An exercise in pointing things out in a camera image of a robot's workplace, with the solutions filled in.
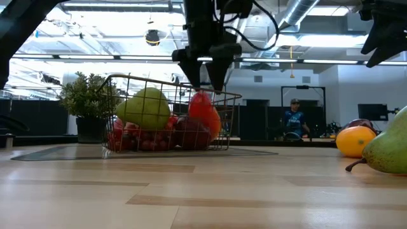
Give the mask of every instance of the pear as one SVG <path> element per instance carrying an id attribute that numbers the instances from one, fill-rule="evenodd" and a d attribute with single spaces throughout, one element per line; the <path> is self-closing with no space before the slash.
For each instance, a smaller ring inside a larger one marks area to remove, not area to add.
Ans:
<path id="1" fill-rule="evenodd" d="M 157 88 L 147 87 L 116 107 L 116 115 L 123 121 L 143 130 L 161 130 L 170 118 L 167 98 Z"/>
<path id="2" fill-rule="evenodd" d="M 394 117 L 387 130 L 363 149 L 363 158 L 346 168 L 350 172 L 358 163 L 391 174 L 407 174 L 407 107 Z"/>

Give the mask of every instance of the plant pot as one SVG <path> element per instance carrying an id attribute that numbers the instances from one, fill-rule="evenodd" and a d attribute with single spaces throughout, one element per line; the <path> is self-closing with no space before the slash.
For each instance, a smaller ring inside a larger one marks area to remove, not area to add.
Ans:
<path id="1" fill-rule="evenodd" d="M 102 143 L 104 122 L 100 118 L 76 118 L 78 142 L 81 144 Z"/>

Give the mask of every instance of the blue shirt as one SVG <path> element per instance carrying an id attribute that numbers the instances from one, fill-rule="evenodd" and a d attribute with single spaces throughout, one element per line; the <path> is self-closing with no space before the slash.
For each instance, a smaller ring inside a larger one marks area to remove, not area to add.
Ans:
<path id="1" fill-rule="evenodd" d="M 284 115 L 284 123 L 288 131 L 298 134 L 300 137 L 303 136 L 303 125 L 305 124 L 304 113 L 302 112 L 292 112 L 286 111 Z"/>

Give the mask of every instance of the computer screen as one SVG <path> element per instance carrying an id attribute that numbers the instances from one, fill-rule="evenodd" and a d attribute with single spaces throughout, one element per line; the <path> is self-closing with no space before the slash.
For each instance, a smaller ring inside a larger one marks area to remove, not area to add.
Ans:
<path id="1" fill-rule="evenodd" d="M 359 118 L 370 121 L 388 121 L 387 104 L 358 104 Z"/>

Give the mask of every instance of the black door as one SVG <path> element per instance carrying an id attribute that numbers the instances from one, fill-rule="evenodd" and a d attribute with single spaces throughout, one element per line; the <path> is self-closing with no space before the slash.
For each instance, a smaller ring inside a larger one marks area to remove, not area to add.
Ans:
<path id="1" fill-rule="evenodd" d="M 269 101 L 248 99 L 240 107 L 241 140 L 264 141 L 268 139 L 267 108 Z"/>

